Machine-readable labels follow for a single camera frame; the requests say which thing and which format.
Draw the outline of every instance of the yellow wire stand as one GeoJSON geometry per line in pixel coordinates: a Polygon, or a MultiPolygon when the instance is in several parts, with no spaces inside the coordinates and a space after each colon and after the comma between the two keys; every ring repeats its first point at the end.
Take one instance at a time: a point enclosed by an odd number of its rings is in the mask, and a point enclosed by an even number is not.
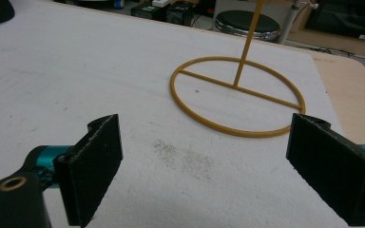
{"type": "Polygon", "coordinates": [[[254,34],[254,31],[256,29],[257,26],[257,22],[259,20],[259,15],[260,15],[260,10],[262,8],[262,4],[263,4],[263,0],[259,0],[256,6],[256,10],[254,12],[254,16],[250,25],[250,29],[248,31],[248,36],[245,42],[245,46],[244,46],[244,50],[242,52],[241,58],[233,58],[233,57],[224,57],[224,56],[210,56],[210,57],[203,57],[203,58],[199,58],[199,59],[195,59],[195,60],[191,60],[186,62],[185,64],[179,66],[172,74],[171,79],[170,79],[170,88],[171,88],[171,94],[174,98],[174,100],[176,101],[176,103],[179,105],[179,107],[191,118],[193,118],[194,120],[208,126],[211,127],[215,130],[218,130],[220,132],[223,133],[227,133],[230,135],[235,135],[235,136],[242,136],[242,137],[253,137],[253,138],[266,138],[266,137],[273,137],[273,136],[278,136],[278,135],[282,135],[286,132],[288,132],[290,130],[290,125],[283,127],[281,129],[276,129],[276,130],[272,130],[272,131],[245,131],[245,130],[239,130],[239,129],[235,129],[235,128],[231,128],[231,127],[227,127],[218,123],[214,123],[211,122],[207,119],[205,119],[204,117],[198,115],[197,113],[195,113],[194,111],[192,111],[186,104],[183,103],[183,101],[179,98],[177,92],[176,92],[176,88],[174,86],[175,84],[175,80],[177,75],[179,74],[185,74],[200,80],[204,80],[206,82],[212,83],[212,84],[216,84],[219,86],[224,86],[224,87],[228,87],[231,89],[235,89],[237,91],[243,92],[243,93],[247,93],[262,99],[265,99],[267,101],[271,101],[280,105],[286,105],[289,107],[292,107],[294,109],[297,109],[299,113],[301,114],[305,114],[306,112],[306,106],[305,106],[305,102],[304,99],[300,93],[300,91],[295,87],[295,85],[293,83],[291,83],[288,79],[286,79],[283,75],[281,75],[280,73],[274,71],[273,69],[267,67],[267,66],[263,66],[261,64],[257,64],[251,61],[246,60],[247,58],[247,53],[248,53],[248,49],[250,48],[250,44],[251,44],[251,40],[254,34]],[[187,67],[197,64],[197,63],[202,63],[202,62],[206,62],[206,61],[227,61],[227,62],[236,62],[239,63],[239,68],[237,70],[237,74],[236,74],[236,78],[235,81],[232,85],[225,83],[225,82],[221,82],[206,76],[203,76],[201,74],[197,74],[194,72],[190,72],[185,70],[187,67]],[[273,76],[277,77],[278,79],[280,79],[282,82],[284,82],[296,95],[297,99],[298,99],[298,104],[293,104],[287,101],[283,101],[281,99],[272,97],[272,96],[268,96],[266,94],[262,94],[262,93],[258,93],[256,91],[247,89],[247,88],[243,88],[239,86],[239,81],[240,81],[240,76],[242,73],[242,69],[244,67],[244,65],[248,65],[251,67],[256,67],[259,68],[261,70],[264,70],[270,74],[272,74],[273,76]]]}

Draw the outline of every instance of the yellow vertical rod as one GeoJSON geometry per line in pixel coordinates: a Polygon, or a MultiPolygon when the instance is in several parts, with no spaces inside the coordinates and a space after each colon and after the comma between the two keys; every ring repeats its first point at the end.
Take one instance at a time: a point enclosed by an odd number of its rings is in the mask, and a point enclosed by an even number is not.
{"type": "Polygon", "coordinates": [[[245,59],[247,58],[248,49],[250,48],[251,40],[253,38],[254,31],[256,30],[256,27],[257,27],[257,22],[259,19],[260,10],[262,9],[262,4],[263,4],[263,0],[259,0],[257,3],[257,6],[256,6],[256,11],[254,12],[254,15],[253,15],[253,19],[251,21],[250,29],[248,29],[247,40],[245,41],[245,46],[244,46],[244,50],[242,51],[239,68],[237,69],[236,78],[235,78],[234,84],[233,84],[234,88],[237,88],[239,86],[239,80],[240,80],[240,76],[242,73],[242,68],[244,67],[245,59]]]}

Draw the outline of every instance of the black box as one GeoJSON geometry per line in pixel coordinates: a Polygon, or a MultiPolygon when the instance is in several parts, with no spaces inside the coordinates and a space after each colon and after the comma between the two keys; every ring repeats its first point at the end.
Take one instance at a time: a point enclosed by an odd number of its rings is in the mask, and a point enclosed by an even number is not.
{"type": "Polygon", "coordinates": [[[142,3],[131,9],[131,15],[145,19],[165,22],[165,9],[152,6],[152,2],[142,3]]]}
{"type": "Polygon", "coordinates": [[[192,3],[189,2],[180,2],[171,5],[166,12],[167,22],[191,27],[191,21],[194,17],[192,7],[192,3]]]}

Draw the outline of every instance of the stool seat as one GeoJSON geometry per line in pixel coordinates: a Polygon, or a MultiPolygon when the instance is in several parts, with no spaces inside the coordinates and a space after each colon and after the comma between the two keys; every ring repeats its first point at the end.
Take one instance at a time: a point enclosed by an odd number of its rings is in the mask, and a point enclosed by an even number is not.
{"type": "MultiPolygon", "coordinates": [[[[252,11],[224,11],[216,16],[215,27],[224,33],[247,37],[253,16],[252,11]]],[[[274,41],[278,35],[279,24],[274,19],[260,14],[253,39],[274,41]]]]}

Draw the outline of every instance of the yellow circular base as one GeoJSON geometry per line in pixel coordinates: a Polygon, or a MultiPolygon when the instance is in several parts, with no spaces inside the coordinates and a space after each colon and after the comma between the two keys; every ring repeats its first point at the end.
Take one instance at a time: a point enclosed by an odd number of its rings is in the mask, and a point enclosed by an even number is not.
{"type": "Polygon", "coordinates": [[[191,60],[189,62],[186,62],[185,64],[179,66],[174,72],[173,75],[171,76],[170,79],[170,88],[171,88],[171,94],[174,98],[174,100],[177,102],[177,104],[179,105],[179,107],[186,113],[188,114],[188,116],[192,117],[194,120],[209,126],[215,130],[218,130],[220,132],[224,132],[230,135],[235,135],[235,136],[242,136],[242,137],[253,137],[253,138],[266,138],[266,137],[273,137],[273,136],[277,136],[277,135],[282,135],[286,132],[288,132],[290,130],[290,125],[283,127],[281,129],[277,129],[277,130],[272,130],[272,131],[244,131],[244,130],[238,130],[235,128],[231,128],[231,127],[227,127],[224,125],[220,125],[218,123],[214,123],[211,122],[207,119],[205,119],[204,117],[198,115],[197,113],[195,113],[193,110],[191,110],[187,105],[185,105],[182,100],[179,98],[177,92],[176,92],[176,88],[174,86],[175,84],[175,80],[178,74],[185,74],[191,77],[195,77],[198,78],[200,80],[204,80],[206,82],[209,83],[213,83],[213,84],[217,84],[219,86],[225,86],[231,89],[235,89],[237,91],[240,92],[244,92],[253,96],[257,96],[260,97],[262,99],[274,102],[274,103],[278,103],[280,105],[286,105],[286,106],[290,106],[292,108],[295,108],[298,110],[298,112],[300,114],[305,114],[306,112],[306,106],[305,106],[305,102],[304,99],[300,93],[300,91],[295,87],[295,85],[293,85],[288,79],[286,79],[283,75],[279,74],[278,72],[274,71],[273,69],[251,62],[251,61],[245,61],[244,63],[248,66],[252,66],[252,67],[256,67],[259,69],[262,69],[272,75],[274,75],[275,77],[277,77],[278,79],[280,79],[282,82],[284,82],[296,95],[296,97],[298,98],[298,104],[292,104],[286,101],[283,101],[281,99],[277,99],[265,94],[261,94],[258,93],[256,91],[253,90],[249,90],[243,87],[239,87],[238,85],[230,85],[228,83],[225,82],[221,82],[212,78],[208,78],[205,76],[202,76],[200,74],[197,73],[193,73],[187,70],[184,70],[185,68],[197,64],[197,63],[201,63],[201,62],[206,62],[206,61],[228,61],[228,62],[240,62],[240,59],[238,58],[232,58],[232,57],[223,57],[223,56],[211,56],[211,57],[203,57],[203,58],[199,58],[199,59],[195,59],[195,60],[191,60]]]}

